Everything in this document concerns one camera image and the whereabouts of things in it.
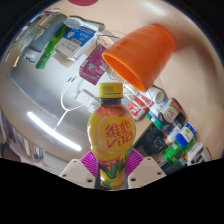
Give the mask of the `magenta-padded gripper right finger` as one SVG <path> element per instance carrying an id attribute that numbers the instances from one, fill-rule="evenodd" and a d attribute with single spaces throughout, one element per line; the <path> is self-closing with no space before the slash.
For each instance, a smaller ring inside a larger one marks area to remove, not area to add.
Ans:
<path id="1" fill-rule="evenodd" d="M 126 176 L 129 188 L 140 188 L 166 176 L 152 157 L 144 157 L 133 149 L 126 160 Z"/>

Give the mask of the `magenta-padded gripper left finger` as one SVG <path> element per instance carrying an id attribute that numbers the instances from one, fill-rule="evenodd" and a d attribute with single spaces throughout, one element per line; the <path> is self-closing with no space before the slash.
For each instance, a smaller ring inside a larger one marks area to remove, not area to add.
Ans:
<path id="1" fill-rule="evenodd" d="M 98 175 L 98 163 L 91 151 L 81 159 L 72 159 L 60 177 L 84 188 L 94 189 Z"/>

